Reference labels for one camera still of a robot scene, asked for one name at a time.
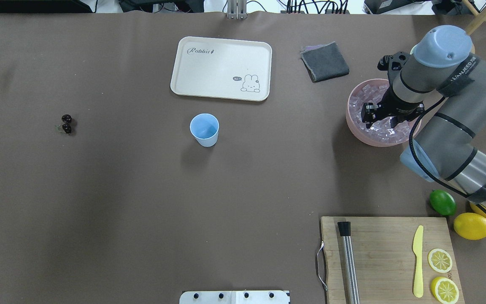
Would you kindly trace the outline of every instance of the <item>metal rod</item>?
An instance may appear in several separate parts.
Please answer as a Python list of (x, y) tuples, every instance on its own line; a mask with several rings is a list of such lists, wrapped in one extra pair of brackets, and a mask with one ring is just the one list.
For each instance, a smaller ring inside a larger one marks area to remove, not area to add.
[(357, 278), (355, 276), (354, 252), (351, 248), (350, 222), (338, 222), (339, 234), (343, 239), (345, 255), (345, 280), (348, 286), (349, 304), (359, 304), (359, 291), (357, 290)]
[(350, 304), (359, 304), (359, 291), (357, 290), (357, 278), (355, 275), (354, 252), (351, 247), (351, 237), (343, 236), (345, 253), (345, 272), (348, 279), (348, 297)]

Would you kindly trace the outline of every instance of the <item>pink bowl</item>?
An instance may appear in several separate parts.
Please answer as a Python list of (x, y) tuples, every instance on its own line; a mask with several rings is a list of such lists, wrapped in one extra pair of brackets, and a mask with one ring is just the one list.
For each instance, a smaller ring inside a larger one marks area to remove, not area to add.
[[(365, 144), (368, 144), (368, 145), (373, 146), (373, 147), (391, 147), (391, 146), (396, 146), (398, 144), (402, 144), (403, 142), (407, 142), (408, 137), (406, 137), (401, 142), (398, 142), (398, 143), (395, 143), (395, 144), (388, 144), (388, 143), (384, 143), (384, 142), (381, 142), (381, 141), (374, 140), (374, 139), (367, 136), (368, 133), (361, 131), (359, 129), (359, 127), (355, 124), (355, 122), (351, 119), (350, 112), (348, 110), (348, 108), (350, 106), (350, 98), (353, 95), (357, 94), (359, 91), (361, 91), (363, 89), (363, 87), (367, 84), (374, 85), (374, 86), (380, 86), (380, 85), (384, 85), (384, 84), (389, 85), (389, 81), (387, 79), (369, 79), (369, 80), (363, 81), (362, 83), (357, 85), (351, 91), (350, 96), (348, 97), (348, 102), (346, 103), (346, 123), (348, 124), (348, 128), (350, 129), (351, 133), (353, 133), (353, 135), (358, 140), (361, 140)], [(415, 123), (415, 120), (409, 122), (408, 125), (410, 127), (412, 127), (413, 123)], [(421, 127), (421, 123), (417, 126), (415, 133), (417, 133), (417, 131), (419, 131), (420, 127)]]

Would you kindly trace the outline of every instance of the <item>lemon slice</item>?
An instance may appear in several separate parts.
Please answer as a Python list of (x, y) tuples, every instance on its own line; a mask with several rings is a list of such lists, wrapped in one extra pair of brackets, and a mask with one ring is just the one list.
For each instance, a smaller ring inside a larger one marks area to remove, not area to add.
[(434, 271), (447, 273), (453, 268), (453, 259), (449, 253), (440, 248), (434, 248), (428, 255), (429, 265)]
[(430, 290), (442, 304), (455, 304), (459, 300), (457, 285), (447, 277), (435, 277), (430, 283)]

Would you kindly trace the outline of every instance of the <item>white tray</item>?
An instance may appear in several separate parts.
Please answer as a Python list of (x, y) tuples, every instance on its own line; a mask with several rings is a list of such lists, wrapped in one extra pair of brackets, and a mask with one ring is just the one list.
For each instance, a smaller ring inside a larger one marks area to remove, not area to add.
[(262, 101), (270, 94), (271, 54), (265, 42), (185, 37), (170, 88), (178, 95)]

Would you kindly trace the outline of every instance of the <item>black cap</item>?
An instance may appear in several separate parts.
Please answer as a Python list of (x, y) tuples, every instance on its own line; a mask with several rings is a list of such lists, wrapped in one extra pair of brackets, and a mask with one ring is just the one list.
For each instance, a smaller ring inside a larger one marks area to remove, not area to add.
[(341, 236), (350, 236), (350, 222), (338, 222), (337, 225)]

